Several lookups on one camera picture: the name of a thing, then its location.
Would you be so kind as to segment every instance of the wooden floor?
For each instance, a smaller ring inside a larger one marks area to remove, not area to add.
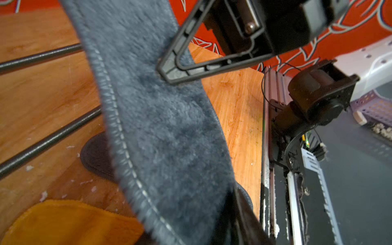
[[[0,62],[78,42],[61,9],[0,16]],[[217,54],[191,44],[196,62]],[[203,79],[229,146],[237,181],[260,212],[262,73],[252,69]],[[0,76],[0,162],[99,105],[84,53]],[[0,239],[7,227],[47,193],[132,216],[117,185],[85,170],[79,153],[104,131],[102,117],[0,181]]]

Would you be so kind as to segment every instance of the black electrical cable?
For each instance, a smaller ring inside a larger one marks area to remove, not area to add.
[[[275,108],[276,108],[276,106],[272,105],[271,102],[267,99],[267,97],[266,97],[265,94],[264,94],[263,82],[264,82],[264,84],[265,84],[265,75],[266,75],[272,68],[275,68],[275,67],[277,67],[277,66],[280,65],[280,64],[286,64],[286,65],[289,65],[289,66],[291,66],[291,67],[293,67],[293,68],[295,68],[295,69],[301,71],[301,69],[298,68],[298,67],[295,67],[295,66],[293,66],[293,65],[291,65],[291,64],[289,64],[289,63],[286,63],[286,62],[282,62],[282,63],[279,63],[279,64],[276,64],[276,65],[271,66],[271,67],[268,68],[268,70],[264,73],[264,76],[263,76],[263,78],[262,78],[262,80],[261,80],[261,92],[263,93],[263,96],[264,96],[265,100],[268,102],[268,104],[270,104],[271,106],[273,106],[273,107],[275,107]]]
[[[285,159],[286,159],[287,167],[289,168],[290,171],[293,170],[293,167],[292,167],[291,162],[290,162],[289,151],[293,147],[294,143],[297,140],[299,140],[299,138],[301,138],[303,134],[305,134],[306,132],[308,132],[310,130],[313,130],[315,127],[317,127],[317,125],[315,125],[313,128],[311,128],[309,130],[303,131],[302,133],[298,134],[297,136],[292,138],[291,141],[289,142],[289,144],[286,146],[286,149],[285,149]]]
[[[315,129],[313,129],[315,132],[316,132],[316,134],[317,134],[317,137],[319,137],[319,140],[320,140],[320,143],[322,142],[322,140],[321,140],[321,138],[320,138],[320,135],[318,134],[318,132],[315,130]]]

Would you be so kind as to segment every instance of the metal rod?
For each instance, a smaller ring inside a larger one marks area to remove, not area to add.
[[[0,63],[0,74],[5,74],[16,69],[24,68],[37,64],[39,62],[48,61],[50,59],[59,58],[68,54],[76,53],[82,51],[81,44],[73,44],[58,49],[49,50],[46,52],[33,54],[30,56],[22,57],[15,60],[6,61]]]
[[[71,123],[67,124],[63,128],[57,130],[56,132],[48,135],[44,139],[38,141],[34,145],[28,147],[27,149],[21,151],[10,159],[6,160],[0,165],[0,180],[23,166],[28,161],[37,157],[68,135],[72,134],[76,130],[80,129],[96,117],[101,114],[101,106],[94,108],[93,110],[87,112],[83,116],[75,119]]]

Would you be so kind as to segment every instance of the black plastic frame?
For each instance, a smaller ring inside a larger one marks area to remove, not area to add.
[[[252,51],[255,49],[254,39],[265,31],[264,27],[261,26],[259,30],[250,36],[252,44],[247,51],[193,65],[182,65],[180,62],[181,56],[215,1],[200,0],[196,3],[188,18],[173,38],[169,48],[158,62],[157,70],[168,83],[189,82],[219,73],[246,68],[274,56],[272,53],[257,57],[252,55]]]

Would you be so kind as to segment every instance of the perforated plastic panel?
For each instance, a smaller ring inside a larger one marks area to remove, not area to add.
[[[351,102],[353,111],[360,111],[373,120],[392,127],[392,101],[380,96],[375,90]]]

